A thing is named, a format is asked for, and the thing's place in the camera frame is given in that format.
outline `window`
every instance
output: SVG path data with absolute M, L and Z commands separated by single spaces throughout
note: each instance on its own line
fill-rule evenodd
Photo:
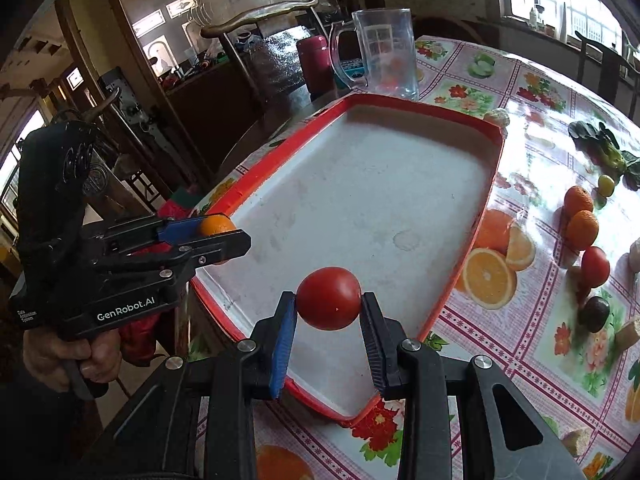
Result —
M 544 22 L 558 28 L 563 3 L 566 3 L 567 34 L 573 36 L 577 30 L 587 38 L 622 52 L 620 24 L 599 0 L 511 0 L 511 14 L 529 19 L 531 7 L 540 4 L 545 8 Z
M 80 75 L 80 71 L 77 68 L 75 68 L 73 69 L 71 74 L 66 76 L 66 81 L 69 83 L 69 86 L 71 86 L 71 89 L 75 90 L 82 84 L 84 79 L 82 79 L 82 76 Z
M 191 7 L 195 7 L 196 0 L 175 0 L 166 6 L 166 11 L 171 19 L 187 12 Z
M 162 15 L 162 10 L 154 10 L 154 12 L 146 15 L 141 20 L 137 20 L 133 24 L 133 32 L 135 32 L 136 38 L 140 38 L 146 33 L 154 30 L 156 27 L 160 27 L 163 23 L 164 16 Z
M 15 140 L 9 153 L 7 153 L 2 166 L 0 166 L 0 189 L 2 190 L 2 204 L 14 215 L 14 199 L 18 196 L 18 164 L 20 161 L 20 150 L 18 142 L 23 140 L 33 130 L 37 130 L 45 125 L 44 119 L 39 111 L 35 111 L 29 122 L 24 126 L 20 135 Z
M 171 51 L 169 43 L 164 36 L 160 36 L 159 38 L 155 38 L 153 41 L 150 41 L 142 47 L 142 50 L 145 51 L 147 59 L 151 59 L 152 57 L 158 58 L 158 62 L 153 65 L 156 76 L 159 76 L 167 72 L 171 67 L 178 65 L 175 61 L 174 53 Z

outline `floral tablecloth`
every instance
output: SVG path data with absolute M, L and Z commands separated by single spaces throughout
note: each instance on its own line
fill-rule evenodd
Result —
M 416 53 L 420 101 L 480 118 L 496 107 L 508 111 L 511 124 L 504 154 L 481 226 L 482 242 L 476 246 L 504 252 L 508 240 L 497 234 L 515 222 L 532 256 L 513 273 L 509 285 L 500 285 L 506 287 L 497 291 L 504 297 L 501 308 L 484 308 L 459 282 L 425 343 L 454 358 L 489 355 L 560 437 L 588 428 L 589 445 L 577 461 L 587 478 L 599 479 L 640 433 L 640 345 L 622 355 L 613 348 L 615 331 L 640 315 L 627 265 L 629 245 L 640 236 L 640 222 L 632 220 L 640 218 L 640 194 L 620 184 L 608 200 L 596 200 L 600 233 L 595 245 L 605 251 L 612 271 L 607 283 L 594 292 L 609 301 L 611 313 L 600 332 L 581 335 L 567 275 L 578 255 L 564 246 L 566 218 L 561 207 L 569 187 L 578 184 L 592 191 L 599 170 L 575 149 L 567 126 L 575 120 L 602 121 L 622 149 L 636 154 L 640 154 L 640 130 L 596 94 L 518 56 L 427 36 L 416 41 Z M 300 125 L 249 156 L 194 214 L 205 213 Z M 454 478 L 462 478 L 453 399 L 449 405 Z M 346 429 L 286 394 L 279 402 L 257 403 L 260 480 L 395 479 L 403 410 L 402 402 L 381 401 L 354 428 Z

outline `plastic pitcher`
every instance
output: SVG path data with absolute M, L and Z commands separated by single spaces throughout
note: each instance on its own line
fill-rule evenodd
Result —
M 357 10 L 353 21 L 334 23 L 329 46 L 334 72 L 349 88 L 374 94 L 416 100 L 414 29 L 409 9 Z M 364 76 L 350 77 L 340 65 L 338 39 L 345 30 L 355 30 L 360 43 Z

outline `orange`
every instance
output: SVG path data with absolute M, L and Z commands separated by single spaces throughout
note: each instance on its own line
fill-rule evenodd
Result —
M 478 228 L 474 247 L 493 249 L 501 254 L 507 253 L 509 246 L 509 226 L 513 217 L 499 209 L 487 209 Z
M 564 212 L 569 218 L 573 218 L 578 211 L 593 211 L 593 200 L 583 188 L 573 186 L 564 196 Z
M 599 230 L 598 219 L 591 211 L 578 211 L 569 220 L 564 238 L 574 251 L 583 251 L 596 241 Z
M 235 231 L 234 223 L 225 215 L 205 216 L 200 223 L 200 233 L 205 236 Z
M 518 224 L 509 228 L 509 246 L 507 247 L 507 267 L 511 270 L 524 270 L 536 257 L 536 245 Z
M 466 294 L 465 280 L 462 277 L 463 271 L 464 271 L 464 267 L 463 267 L 463 270 L 460 271 L 460 275 L 458 276 L 458 280 L 456 281 L 456 284 L 453 286 L 453 288 L 455 288 L 456 290 L 459 290 L 463 294 Z
M 298 455 L 270 444 L 258 448 L 255 470 L 258 480 L 314 480 L 310 467 Z
M 475 248 L 462 270 L 466 294 L 478 305 L 489 310 L 504 307 L 516 291 L 516 273 L 499 252 Z

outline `garlic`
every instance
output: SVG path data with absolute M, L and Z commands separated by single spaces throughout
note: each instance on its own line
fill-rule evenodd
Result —
M 640 238 L 629 247 L 629 267 L 631 272 L 640 272 Z
M 509 113 L 504 108 L 494 108 L 494 110 L 485 113 L 483 119 L 488 123 L 499 126 L 500 128 L 506 128 L 509 126 L 509 123 L 511 123 Z

